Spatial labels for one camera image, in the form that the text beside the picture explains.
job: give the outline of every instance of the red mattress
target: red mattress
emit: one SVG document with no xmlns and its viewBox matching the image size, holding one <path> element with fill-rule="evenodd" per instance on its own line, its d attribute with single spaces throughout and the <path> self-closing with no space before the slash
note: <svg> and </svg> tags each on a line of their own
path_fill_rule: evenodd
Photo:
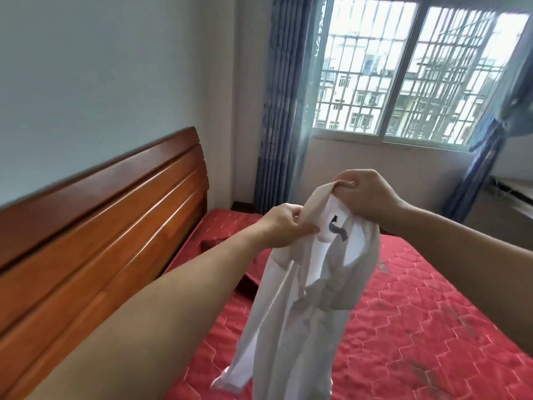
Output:
<svg viewBox="0 0 533 400">
<path fill-rule="evenodd" d="M 167 271 L 259 215 L 215 209 Z M 332 399 L 533 399 L 533 360 L 403 239 L 382 236 L 380 265 L 352 311 Z M 265 252 L 252 266 L 260 279 Z M 235 292 L 166 400 L 233 399 L 209 387 L 235 353 L 252 301 Z M 239 396 L 251 399 L 251 383 Z"/>
</svg>

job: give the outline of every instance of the wooden slat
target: wooden slat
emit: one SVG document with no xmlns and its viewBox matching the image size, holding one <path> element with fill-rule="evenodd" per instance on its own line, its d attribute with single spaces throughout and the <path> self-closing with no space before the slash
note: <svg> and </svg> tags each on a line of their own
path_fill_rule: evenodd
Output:
<svg viewBox="0 0 533 400">
<path fill-rule="evenodd" d="M 172 164 L 155 180 L 169 180 L 168 170 L 179 166 L 188 171 L 186 162 L 197 163 L 198 152 L 190 152 Z M 93 260 L 84 265 L 30 315 L 12 328 L 0 341 L 0 393 L 7 390 L 38 355 L 63 331 L 110 279 L 137 254 L 151 236 L 198 188 L 206 184 L 203 161 L 135 224 L 115 239 Z M 152 190 L 143 189 L 145 194 Z M 168 246 L 170 254 L 175 246 Z M 155 275 L 158 267 L 151 268 Z"/>
<path fill-rule="evenodd" d="M 27 396 L 79 343 L 137 291 L 150 283 L 203 215 L 207 180 L 152 236 L 149 243 L 97 294 L 79 316 L 44 351 L 4 400 Z"/>
<path fill-rule="evenodd" d="M 198 143 L 184 129 L 2 209 L 0 269 Z"/>
<path fill-rule="evenodd" d="M 205 169 L 199 146 L 4 272 L 0 276 L 0 331 L 129 228 L 198 165 Z"/>
</svg>

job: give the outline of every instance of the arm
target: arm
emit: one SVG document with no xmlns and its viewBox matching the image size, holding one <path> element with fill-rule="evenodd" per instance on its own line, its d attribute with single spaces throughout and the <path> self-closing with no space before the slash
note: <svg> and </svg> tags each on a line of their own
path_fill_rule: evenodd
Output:
<svg viewBox="0 0 533 400">
<path fill-rule="evenodd" d="M 337 176 L 351 188 L 335 194 L 354 213 L 403 237 L 487 315 L 533 355 L 533 253 L 402 201 L 373 170 Z"/>
<path fill-rule="evenodd" d="M 37 387 L 35 399 L 162 398 L 255 256 L 317 232 L 283 204 L 140 290 Z"/>
</svg>

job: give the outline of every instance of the blue curtain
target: blue curtain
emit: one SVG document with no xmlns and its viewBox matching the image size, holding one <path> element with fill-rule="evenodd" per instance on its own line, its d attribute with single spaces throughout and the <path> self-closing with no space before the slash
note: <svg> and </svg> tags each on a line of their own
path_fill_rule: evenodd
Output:
<svg viewBox="0 0 533 400">
<path fill-rule="evenodd" d="M 274 0 L 254 206 L 288 201 L 321 0 Z"/>
<path fill-rule="evenodd" d="M 487 181 L 509 137 L 533 133 L 533 52 L 518 70 L 497 113 L 486 115 L 472 136 L 470 151 L 479 150 L 444 206 L 443 215 L 463 223 Z"/>
</svg>

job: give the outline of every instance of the person's left hand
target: person's left hand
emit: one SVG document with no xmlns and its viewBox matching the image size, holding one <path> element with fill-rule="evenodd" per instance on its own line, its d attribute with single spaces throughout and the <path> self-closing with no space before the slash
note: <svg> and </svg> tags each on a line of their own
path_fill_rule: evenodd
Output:
<svg viewBox="0 0 533 400">
<path fill-rule="evenodd" d="M 300 205 L 275 206 L 250 228 L 257 233 L 264 248 L 288 246 L 300 237 L 320 231 L 319 227 L 313 223 L 297 224 L 300 211 L 302 211 Z"/>
</svg>

